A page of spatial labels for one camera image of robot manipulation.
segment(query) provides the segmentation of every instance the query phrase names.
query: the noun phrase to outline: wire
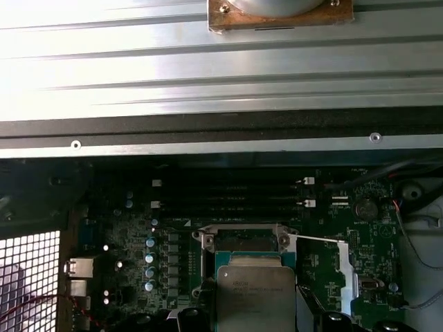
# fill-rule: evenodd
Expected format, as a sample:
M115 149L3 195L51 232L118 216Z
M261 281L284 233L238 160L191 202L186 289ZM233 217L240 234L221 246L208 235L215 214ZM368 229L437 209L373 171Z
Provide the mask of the wire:
M318 297L314 294L314 292L309 287L299 285L299 288L304 293L305 297L308 296L307 293L309 293L312 296L312 298L314 299L315 303L317 303L317 306L320 308L321 311L323 311L323 312L326 311L325 307L321 304Z
M430 299L426 300L423 303L420 304L416 304L414 306L403 306L402 309L406 309L406 310L421 310L421 309L425 309L431 305L433 305L434 303L436 303L436 301L441 298L443 296L443 289L440 290L439 292L437 292L434 296L432 296Z
M442 155L437 154L436 152L432 152L431 154L429 152L421 153L417 155L414 158L406 159L399 161L397 163L393 163L391 165L387 165L381 168L374 169L373 171L370 171L362 176L359 176L358 178L355 178L354 180L346 181L344 183L327 183L325 184L326 190L347 190L355 188L359 185L362 185L364 183L367 183L372 180L377 180L378 178L383 178L384 176L388 176L391 173L394 173L395 171L405 168L407 166L416 165L418 163L425 163L430 162L433 160L441 160Z
M63 295L63 294L54 294L54 295L39 295L36 296L28 301L25 301L21 304L16 305L15 307L9 309L8 311L6 311L2 316L0 316L0 322L6 320L6 318L8 318L10 315L12 315L14 312L16 312L17 310L19 310L20 308L23 308L24 306L31 304L31 303L35 303L35 302L39 302L42 300L49 300L49 299L54 299L56 297L62 297L64 299L68 299L69 301L72 302L72 304L74 305L74 307L79 310L79 312L81 312L82 315L88 317L89 321L94 323L97 327L102 326L101 323L99 323L99 321L95 320L89 313L86 312L85 309L83 309L82 307L80 307L80 305L78 304L77 300L72 297L72 296L68 296L68 295Z
M410 237L409 237L408 233L406 232L406 229L405 229L404 223L403 223L403 219L402 219L401 214L400 214L400 207L399 207L399 205L397 204L396 200L392 200L392 202L394 203L394 206L395 206L395 215L397 216L397 220L399 222L401 233L403 233L404 238L406 240L406 243L412 249L412 251L413 251L413 253L415 255L415 258L418 260L418 262L421 265L423 265L426 268L430 268L431 270L436 270L436 271L442 271L443 270L443 266L432 266L432 265L429 265L429 264L425 263L422 260L422 258L418 254L417 249L415 248L414 244L410 240Z
M418 176L423 174L432 173L440 168L442 168L442 164L432 165L424 169L410 169L408 171L402 171L397 173L392 173L388 175L388 178L398 178L398 177L405 177L405 176Z

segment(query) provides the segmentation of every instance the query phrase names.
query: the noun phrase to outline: copper bracket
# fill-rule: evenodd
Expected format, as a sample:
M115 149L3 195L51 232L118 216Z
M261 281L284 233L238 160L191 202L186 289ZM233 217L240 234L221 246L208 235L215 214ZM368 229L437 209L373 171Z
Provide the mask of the copper bracket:
M209 30L291 28L348 23L354 20L353 0L326 0L313 10L301 15L268 18L246 14L227 0L208 0Z

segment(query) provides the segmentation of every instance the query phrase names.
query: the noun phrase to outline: aluminum panel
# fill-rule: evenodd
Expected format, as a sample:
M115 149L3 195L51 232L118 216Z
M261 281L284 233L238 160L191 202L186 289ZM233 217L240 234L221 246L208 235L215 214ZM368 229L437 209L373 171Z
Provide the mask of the aluminum panel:
M308 138L298 140L249 140L172 144L26 147L0 149L0 158L54 158L93 156L148 156L176 154L231 154L244 152L370 151L442 149L443 135L385 136L379 143L368 137Z
M217 35L201 0L0 1L0 120L443 104L442 5Z

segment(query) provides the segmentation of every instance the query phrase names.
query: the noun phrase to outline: screw hole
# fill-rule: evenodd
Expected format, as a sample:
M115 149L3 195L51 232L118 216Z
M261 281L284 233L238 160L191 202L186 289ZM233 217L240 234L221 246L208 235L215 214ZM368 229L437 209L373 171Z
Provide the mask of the screw hole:
M71 147L73 149L78 150L79 148L82 147L82 143L80 143L80 141L78 141L78 140L73 140L72 143L71 143Z

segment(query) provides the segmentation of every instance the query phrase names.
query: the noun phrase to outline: red wire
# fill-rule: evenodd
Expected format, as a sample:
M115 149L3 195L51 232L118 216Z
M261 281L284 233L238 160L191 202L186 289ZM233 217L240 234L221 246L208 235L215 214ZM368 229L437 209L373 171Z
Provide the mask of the red wire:
M395 211L400 212L400 207L399 207L397 201L393 199L392 202L394 203Z
M8 318L9 315L11 315L15 311L19 310L20 308L23 308L27 304L38 302L38 301L40 301L42 299L53 299L53 298L56 298L56 297L62 297L64 299L68 299L69 301L72 302L74 307L81 312L82 315L88 317L90 322L94 323L97 327L101 326L99 321L95 320L89 313L86 312L86 310L84 310L82 307L80 307L80 305L78 304L77 300L74 297L68 296L68 295L63 295L63 294L36 296L36 297L34 297L34 298L32 298L32 299L30 299L28 301L25 301L25 302L23 302L21 304L18 304L17 306L15 306L15 307L9 309L8 311L6 311L2 316L0 316L0 322L4 321L6 318Z

